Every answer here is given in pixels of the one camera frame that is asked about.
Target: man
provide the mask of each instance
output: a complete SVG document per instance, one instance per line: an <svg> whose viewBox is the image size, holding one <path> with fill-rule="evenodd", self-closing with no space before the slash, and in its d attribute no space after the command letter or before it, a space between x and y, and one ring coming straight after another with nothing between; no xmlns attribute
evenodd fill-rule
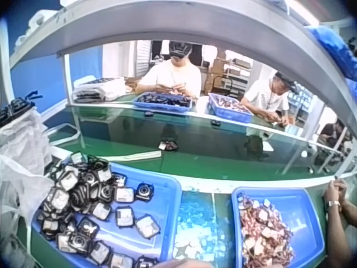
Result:
<svg viewBox="0 0 357 268"><path fill-rule="evenodd" d="M327 220L327 254L329 267L357 267L357 256L353 257L342 226L340 208L348 224L357 227L357 207L345 199L346 183L331 181L325 191Z"/></svg>
<svg viewBox="0 0 357 268"><path fill-rule="evenodd" d="M340 119L333 124L326 124L320 133L320 138L326 142L328 146L335 147L338 139L341 136L342 131L344 130L345 125Z"/></svg>
<svg viewBox="0 0 357 268"><path fill-rule="evenodd" d="M271 80L255 81L244 95L242 104L252 113L269 122L278 122L287 126L289 90L297 94L294 81L278 71ZM276 113L279 108L282 110L282 118Z"/></svg>
<svg viewBox="0 0 357 268"><path fill-rule="evenodd" d="M201 71L194 66L189 55L192 44L170 41L170 60L159 63L140 80L135 91L183 94L198 99L201 92Z"/></svg>

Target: tray of components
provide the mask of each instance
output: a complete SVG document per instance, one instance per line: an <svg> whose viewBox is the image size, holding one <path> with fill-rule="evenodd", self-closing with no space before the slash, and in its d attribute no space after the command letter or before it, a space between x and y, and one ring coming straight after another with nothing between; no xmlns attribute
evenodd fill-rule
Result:
<svg viewBox="0 0 357 268"><path fill-rule="evenodd" d="M133 100L133 104L142 108L184 113L192 108L192 99L183 95L144 92Z"/></svg>
<svg viewBox="0 0 357 268"><path fill-rule="evenodd" d="M240 187L233 191L232 202L236 267L305 267L324 250L305 189Z"/></svg>
<svg viewBox="0 0 357 268"><path fill-rule="evenodd" d="M254 114L237 99L208 93L209 104L216 116L233 121L249 123Z"/></svg>
<svg viewBox="0 0 357 268"><path fill-rule="evenodd" d="M50 170L33 228L76 267L152 267L172 258L181 185L81 152Z"/></svg>

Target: white t-shirt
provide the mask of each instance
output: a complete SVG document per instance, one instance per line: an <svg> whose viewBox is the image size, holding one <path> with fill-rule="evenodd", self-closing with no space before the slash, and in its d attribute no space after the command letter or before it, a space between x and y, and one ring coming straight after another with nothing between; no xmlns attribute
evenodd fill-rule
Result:
<svg viewBox="0 0 357 268"><path fill-rule="evenodd" d="M271 91L269 80L257 80L244 96L255 107L275 112L277 109L289 110L288 94L279 96Z"/></svg>
<svg viewBox="0 0 357 268"><path fill-rule="evenodd" d="M140 80L140 85L162 84L173 87L186 84L186 89L199 98L201 93L201 71L197 66L188 62L184 67L175 67L171 60L153 66Z"/></svg>

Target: blue tray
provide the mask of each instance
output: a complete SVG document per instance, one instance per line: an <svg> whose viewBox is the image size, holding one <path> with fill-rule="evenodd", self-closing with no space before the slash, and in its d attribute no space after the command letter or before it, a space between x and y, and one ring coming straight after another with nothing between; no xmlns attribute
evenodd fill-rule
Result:
<svg viewBox="0 0 357 268"><path fill-rule="evenodd" d="M242 233L237 197L239 193L263 203L268 199L281 213L283 222L293 232L291 247L295 258L289 268L307 266L325 248L324 237L315 208L305 189L299 188L236 188L232 193L235 220L236 267L243 266Z"/></svg>
<svg viewBox="0 0 357 268"><path fill-rule="evenodd" d="M121 228L115 223L115 209L118 206L128 204L112 202L112 214L107 222L100 221L93 216L92 219L100 226L95 240L103 240L112 250L117 253L126 254L135 260L140 256L155 257L160 261L166 261L172 258L173 247L175 245L175 235L177 230L177 216L179 214L181 203L181 185L169 176L146 172L132 167L122 166L111 163L112 171L125 174L128 177L127 186L136 189L139 183L145 182L154 185L154 196L150 202L135 201L129 204L139 218L148 213L153 216L161 227L160 234L150 240L143 238L135 227ZM82 215L77 214L76 219L79 222ZM40 225L36 220L32 222L33 228L39 232ZM56 248L56 242L49 242L53 248ZM56 250L68 259L76 267L98 267L78 254L64 253Z"/></svg>
<svg viewBox="0 0 357 268"><path fill-rule="evenodd" d="M239 102L235 98L222 96L222 95L218 95L218 94L214 94L214 93L208 93L208 96L209 96L209 104L211 105L212 110L215 113L215 115L218 117L226 118L226 119L237 121L237 122L249 123L252 120L252 117L254 116L254 114L252 114L250 111L238 112L238 111L234 111L229 108L219 107L216 100L214 99L215 96L218 96L220 98L233 99L236 102Z"/></svg>
<svg viewBox="0 0 357 268"><path fill-rule="evenodd" d="M173 111L173 112L177 112L177 113L184 113L184 112L191 110L191 108L192 108L192 99L191 99L189 107L173 106L173 105L158 104L158 103L148 103L148 102L138 102L138 99L140 97L142 97L144 95L148 95L148 94L156 94L156 95L160 95L160 96L171 98L171 99L182 99L183 98L183 96L181 96L181 95L156 93L156 92L144 92L141 95L137 96L133 100L133 104L137 107L148 108L148 109L163 109L163 110Z"/></svg>

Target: wristwatch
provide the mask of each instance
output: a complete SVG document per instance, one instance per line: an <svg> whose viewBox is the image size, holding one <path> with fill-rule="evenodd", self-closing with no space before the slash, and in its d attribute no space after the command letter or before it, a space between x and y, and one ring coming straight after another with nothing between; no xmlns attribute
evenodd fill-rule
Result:
<svg viewBox="0 0 357 268"><path fill-rule="evenodd" d="M338 201L328 201L325 204L325 210L328 212L329 208L333 207L334 205L338 205L339 206L339 210L341 209L340 202L338 202Z"/></svg>

